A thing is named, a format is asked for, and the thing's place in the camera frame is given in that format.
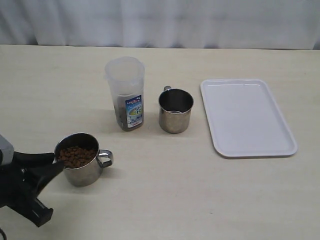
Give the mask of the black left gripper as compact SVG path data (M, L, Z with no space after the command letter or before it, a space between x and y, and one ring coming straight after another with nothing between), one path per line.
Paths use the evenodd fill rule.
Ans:
M46 207L38 196L64 169L64 163L53 163L54 159L53 152L15 151L13 163L0 168L0 206L9 207L37 227L50 221L53 209Z

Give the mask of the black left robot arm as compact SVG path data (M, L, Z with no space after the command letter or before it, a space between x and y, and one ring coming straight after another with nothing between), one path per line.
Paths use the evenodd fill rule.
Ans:
M53 209L38 196L64 169L49 153L21 153L0 137L0 206L13 211L40 227L51 220Z

